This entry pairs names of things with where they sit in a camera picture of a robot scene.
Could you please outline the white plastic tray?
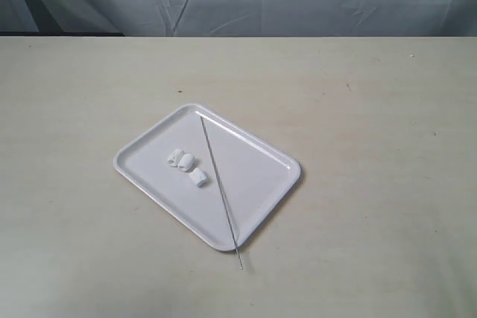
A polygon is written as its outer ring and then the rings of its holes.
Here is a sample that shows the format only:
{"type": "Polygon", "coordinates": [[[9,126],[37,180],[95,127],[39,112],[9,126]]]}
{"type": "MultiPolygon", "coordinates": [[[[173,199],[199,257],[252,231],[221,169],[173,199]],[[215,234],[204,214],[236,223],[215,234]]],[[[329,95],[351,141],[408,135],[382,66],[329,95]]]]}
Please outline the white plastic tray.
{"type": "Polygon", "coordinates": [[[300,164],[271,144],[200,104],[186,104],[123,147],[114,168],[217,251],[234,250],[200,124],[206,124],[238,247],[244,244],[301,176],[300,164]],[[209,178],[198,188],[189,172],[167,165],[174,149],[195,156],[209,178]]]}

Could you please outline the thin metal needle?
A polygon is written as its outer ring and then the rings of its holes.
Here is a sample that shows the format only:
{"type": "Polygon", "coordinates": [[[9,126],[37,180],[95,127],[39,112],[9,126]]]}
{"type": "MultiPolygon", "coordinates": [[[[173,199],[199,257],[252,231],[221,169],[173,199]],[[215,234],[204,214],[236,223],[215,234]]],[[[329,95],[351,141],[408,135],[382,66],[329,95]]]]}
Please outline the thin metal needle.
{"type": "Polygon", "coordinates": [[[205,141],[206,141],[206,146],[207,146],[207,149],[208,149],[208,152],[209,152],[209,157],[210,157],[210,160],[211,160],[211,163],[212,163],[212,168],[213,168],[213,171],[214,171],[215,179],[216,179],[216,182],[217,182],[217,185],[218,185],[218,190],[219,190],[219,193],[220,193],[220,196],[221,196],[222,206],[224,207],[224,213],[225,213],[225,216],[226,216],[226,219],[227,219],[227,224],[229,226],[229,231],[230,231],[230,235],[231,235],[231,238],[232,238],[234,250],[235,250],[235,253],[236,253],[236,257],[238,259],[239,269],[243,271],[244,270],[244,263],[243,263],[243,260],[241,258],[241,253],[239,252],[239,246],[237,244],[236,234],[234,232],[232,220],[231,220],[229,209],[228,209],[228,206],[227,206],[226,195],[225,195],[224,188],[223,188],[223,185],[222,185],[222,182],[221,182],[221,178],[220,178],[220,175],[219,175],[219,172],[218,172],[218,167],[216,165],[215,157],[214,157],[213,150],[212,150],[212,145],[211,145],[211,142],[209,140],[209,135],[208,135],[207,128],[206,128],[206,124],[205,124],[205,121],[203,119],[203,116],[200,116],[199,118],[200,118],[200,124],[201,124],[201,127],[202,127],[202,131],[203,131],[203,134],[204,134],[204,138],[205,138],[205,141]]]}

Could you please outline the white marshmallow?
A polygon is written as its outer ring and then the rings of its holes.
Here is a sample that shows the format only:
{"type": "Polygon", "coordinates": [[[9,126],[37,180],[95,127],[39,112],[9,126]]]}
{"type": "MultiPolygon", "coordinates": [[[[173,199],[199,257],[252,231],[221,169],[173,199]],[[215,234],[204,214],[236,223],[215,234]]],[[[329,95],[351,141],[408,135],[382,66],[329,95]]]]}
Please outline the white marshmallow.
{"type": "Polygon", "coordinates": [[[174,149],[167,158],[167,165],[173,168],[176,168],[185,154],[182,149],[174,149]]]}
{"type": "Polygon", "coordinates": [[[177,164],[177,168],[182,172],[190,172],[195,166],[195,156],[191,153],[184,153],[177,164]]]}
{"type": "Polygon", "coordinates": [[[196,185],[198,188],[207,184],[209,181],[208,176],[200,168],[195,168],[189,172],[189,179],[196,185]]]}

